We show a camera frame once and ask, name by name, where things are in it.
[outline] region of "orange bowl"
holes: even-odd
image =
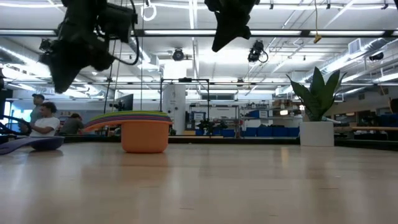
[[[169,144],[168,121],[134,120],[122,124],[122,147],[130,153],[160,153]]]

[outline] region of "white planter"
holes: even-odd
[[[300,143],[302,146],[335,146],[333,123],[326,121],[300,123]]]

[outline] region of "white t-shirt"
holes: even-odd
[[[54,136],[56,130],[60,126],[60,120],[56,117],[42,118],[35,122],[35,126],[39,128],[51,127],[53,130],[47,134],[40,134],[37,131],[32,130],[32,133],[30,134],[31,137],[51,137]]]

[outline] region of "snake plant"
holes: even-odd
[[[310,89],[294,82],[289,76],[294,93],[305,106],[305,114],[310,121],[321,121],[322,116],[331,108],[335,102],[336,90],[339,89],[341,81],[346,73],[340,78],[340,71],[331,74],[325,83],[321,71],[315,67]]]

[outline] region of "man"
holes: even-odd
[[[40,106],[40,113],[43,118],[38,119],[32,126],[31,137],[50,137],[54,136],[60,120],[53,116],[57,112],[57,107],[52,102],[42,103]]]
[[[42,118],[42,114],[40,112],[40,106],[44,101],[44,96],[41,94],[33,94],[33,104],[35,105],[35,108],[30,114],[30,123],[34,124],[38,119]]]
[[[69,119],[63,124],[61,130],[60,130],[60,135],[65,135],[65,134],[77,134],[80,129],[83,129],[85,126],[81,122],[81,117],[80,115],[74,113],[70,116]]]

